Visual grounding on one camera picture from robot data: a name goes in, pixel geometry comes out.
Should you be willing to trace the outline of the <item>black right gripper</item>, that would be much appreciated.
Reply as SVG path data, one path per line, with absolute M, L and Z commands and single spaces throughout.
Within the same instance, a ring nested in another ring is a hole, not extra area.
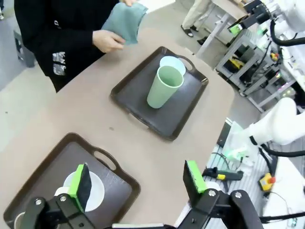
M 247 3 L 243 6 L 247 15 L 242 17 L 240 21 L 236 21 L 228 27 L 230 33 L 239 33 L 243 29 L 247 29 L 258 23 L 262 24 L 271 18 L 271 14 L 264 3 Z

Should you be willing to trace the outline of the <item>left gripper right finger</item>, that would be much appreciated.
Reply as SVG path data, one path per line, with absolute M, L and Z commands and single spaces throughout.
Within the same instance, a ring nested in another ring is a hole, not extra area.
M 194 160 L 186 160 L 183 182 L 189 196 L 190 211 L 178 229 L 202 229 L 210 219 L 221 219 L 228 229 L 262 229 L 263 225 L 244 190 L 226 194 L 208 188 Z

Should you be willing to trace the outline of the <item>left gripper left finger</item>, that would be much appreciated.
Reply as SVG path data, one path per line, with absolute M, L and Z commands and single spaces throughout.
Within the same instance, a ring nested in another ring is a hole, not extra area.
M 85 215 L 92 182 L 88 165 L 80 164 L 67 193 L 50 200 L 34 197 L 27 204 L 20 221 L 21 229 L 93 229 Z

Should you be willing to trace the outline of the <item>person's right hand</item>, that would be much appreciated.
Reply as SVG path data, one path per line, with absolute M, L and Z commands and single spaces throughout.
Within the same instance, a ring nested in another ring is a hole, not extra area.
M 92 43 L 103 53 L 123 49 L 125 40 L 112 31 L 98 30 L 92 33 Z

